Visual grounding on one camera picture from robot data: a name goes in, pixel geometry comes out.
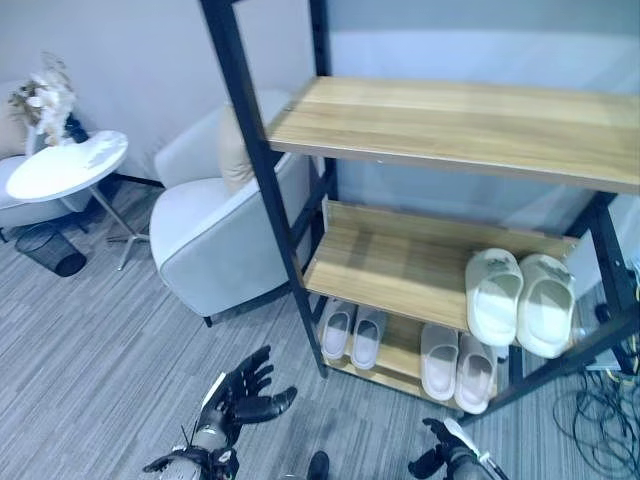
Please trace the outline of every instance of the white armchair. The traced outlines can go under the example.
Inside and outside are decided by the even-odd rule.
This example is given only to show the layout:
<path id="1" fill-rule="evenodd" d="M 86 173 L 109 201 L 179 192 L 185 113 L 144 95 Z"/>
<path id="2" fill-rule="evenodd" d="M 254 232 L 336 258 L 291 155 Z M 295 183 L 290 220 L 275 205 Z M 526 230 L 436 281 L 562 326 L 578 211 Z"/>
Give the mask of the white armchair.
<path id="1" fill-rule="evenodd" d="M 266 95 L 265 122 L 286 104 Z M 231 195 L 216 160 L 218 109 L 183 132 L 155 157 L 167 190 L 151 215 L 151 252 L 163 282 L 211 326 L 210 316 L 287 281 L 257 181 Z M 309 196 L 308 157 L 285 154 L 276 166 L 285 210 L 295 221 Z M 310 236 L 298 255 L 306 262 Z"/>

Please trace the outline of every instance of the flower arrangement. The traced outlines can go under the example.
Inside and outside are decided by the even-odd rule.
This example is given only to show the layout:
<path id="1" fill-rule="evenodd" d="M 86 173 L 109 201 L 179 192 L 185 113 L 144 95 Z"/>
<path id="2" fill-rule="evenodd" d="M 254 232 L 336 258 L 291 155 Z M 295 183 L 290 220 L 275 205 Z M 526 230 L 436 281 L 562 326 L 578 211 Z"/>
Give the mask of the flower arrangement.
<path id="1" fill-rule="evenodd" d="M 32 74 L 29 81 L 11 95 L 9 103 L 38 135 L 46 134 L 47 145 L 58 145 L 65 134 L 65 123 L 76 95 L 62 60 L 50 53 L 42 57 L 44 70 Z"/>

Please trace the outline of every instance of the slipper pair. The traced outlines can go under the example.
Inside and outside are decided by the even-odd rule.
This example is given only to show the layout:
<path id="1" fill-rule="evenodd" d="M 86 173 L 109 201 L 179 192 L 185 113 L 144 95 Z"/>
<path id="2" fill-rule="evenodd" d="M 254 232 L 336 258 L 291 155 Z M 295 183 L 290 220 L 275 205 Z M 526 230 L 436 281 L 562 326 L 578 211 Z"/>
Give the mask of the slipper pair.
<path id="1" fill-rule="evenodd" d="M 496 378 L 493 349 L 469 334 L 440 325 L 425 325 L 420 343 L 422 387 L 442 402 L 455 398 L 469 413 L 482 413 Z"/>
<path id="2" fill-rule="evenodd" d="M 327 359 L 339 360 L 344 356 L 355 317 L 354 304 L 337 298 L 327 301 L 323 313 L 322 335 L 322 354 Z M 351 352 L 351 363 L 356 368 L 370 370 L 374 367 L 386 326 L 386 313 L 368 307 L 358 309 Z"/>
<path id="3" fill-rule="evenodd" d="M 515 257 L 490 248 L 467 264 L 467 321 L 482 343 L 504 347 L 517 337 L 528 351 L 559 356 L 571 333 L 574 279 L 567 267 L 548 255 Z"/>

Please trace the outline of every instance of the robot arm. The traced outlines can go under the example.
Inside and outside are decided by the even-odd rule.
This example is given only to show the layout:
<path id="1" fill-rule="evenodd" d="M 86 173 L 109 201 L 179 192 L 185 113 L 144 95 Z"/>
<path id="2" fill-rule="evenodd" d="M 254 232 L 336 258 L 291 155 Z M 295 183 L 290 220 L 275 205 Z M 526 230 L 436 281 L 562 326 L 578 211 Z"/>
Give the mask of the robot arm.
<path id="1" fill-rule="evenodd" d="M 494 475 L 509 480 L 488 454 L 479 456 L 473 441 L 454 420 L 447 418 L 443 423 L 425 418 L 422 423 L 431 428 L 440 443 L 409 464 L 409 472 L 415 478 L 430 478 L 446 464 L 444 480 L 493 480 Z"/>
<path id="2" fill-rule="evenodd" d="M 202 402 L 188 445 L 176 447 L 146 467 L 145 472 L 162 472 L 162 479 L 232 480 L 239 464 L 233 445 L 243 425 L 272 420 L 293 403 L 297 390 L 289 387 L 274 396 L 260 396 L 271 384 L 273 366 L 270 346 L 249 355 L 232 372 L 222 373 Z"/>

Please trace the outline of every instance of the wooden shelf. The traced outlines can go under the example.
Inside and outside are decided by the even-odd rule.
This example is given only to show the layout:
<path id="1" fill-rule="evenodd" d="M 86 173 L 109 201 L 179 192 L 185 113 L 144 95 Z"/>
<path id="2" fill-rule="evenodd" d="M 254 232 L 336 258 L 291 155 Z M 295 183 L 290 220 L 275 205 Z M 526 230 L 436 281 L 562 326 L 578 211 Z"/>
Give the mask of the wooden shelf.
<path id="1" fill-rule="evenodd" d="M 464 271 L 473 251 L 561 258 L 575 240 L 329 202 L 329 229 L 305 275 L 314 292 L 468 331 Z"/>
<path id="2" fill-rule="evenodd" d="M 318 77 L 271 147 L 640 193 L 640 97 Z"/>
<path id="3" fill-rule="evenodd" d="M 424 391 L 420 372 L 420 337 L 422 323 L 392 315 L 380 343 L 376 366 L 371 370 L 359 370 L 353 366 L 350 356 L 353 351 L 353 337 L 349 338 L 345 356 L 338 361 L 325 359 L 325 363 L 342 372 L 385 385 L 395 390 L 424 398 L 445 407 L 460 409 L 455 400 L 447 402 L 436 400 Z M 497 393 L 494 384 L 492 397 Z"/>

